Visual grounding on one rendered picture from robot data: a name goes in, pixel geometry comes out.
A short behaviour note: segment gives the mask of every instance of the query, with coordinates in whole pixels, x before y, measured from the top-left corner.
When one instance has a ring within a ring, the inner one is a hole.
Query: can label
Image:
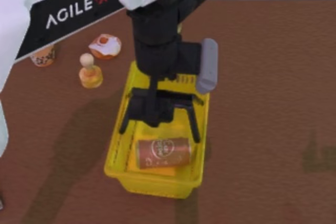
[[[191,146],[187,138],[139,140],[137,153],[140,169],[182,166],[190,163]]]

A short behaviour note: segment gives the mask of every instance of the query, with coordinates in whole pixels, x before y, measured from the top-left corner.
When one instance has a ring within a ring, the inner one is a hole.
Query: wooden bottle toy
[[[99,87],[103,82],[101,69],[94,64],[94,57],[91,54],[83,54],[80,63],[83,68],[79,72],[79,79],[83,87],[93,89]]]

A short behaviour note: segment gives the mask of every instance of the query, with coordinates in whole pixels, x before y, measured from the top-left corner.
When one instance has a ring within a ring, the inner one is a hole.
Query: table surface
[[[336,222],[334,1],[208,1],[189,41],[219,43],[204,180],[186,200],[126,192],[103,172],[134,59],[124,11],[58,45],[47,68],[16,64],[2,93],[10,141],[0,159],[5,224],[332,224]],[[79,56],[99,34],[123,42],[82,88]]]

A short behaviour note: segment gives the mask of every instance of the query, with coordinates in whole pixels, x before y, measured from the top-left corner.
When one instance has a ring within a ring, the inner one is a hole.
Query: yellow plastic container
[[[107,176],[117,178],[122,186],[132,193],[179,199],[187,198],[193,188],[202,183],[209,94],[199,94],[195,88],[195,81],[195,76],[182,75],[175,81],[159,82],[158,88],[194,93],[203,100],[203,105],[194,102],[201,136],[199,144],[195,144],[193,141],[187,112],[183,109],[175,109],[173,122],[162,123],[158,128],[149,127],[140,121],[130,121],[126,132],[121,135],[119,134],[119,128],[132,88],[149,87],[148,76],[138,70],[135,62],[131,64],[104,167]],[[172,168],[138,169],[135,151],[138,140],[175,137],[187,137],[189,139],[192,146],[192,161],[189,165]]]

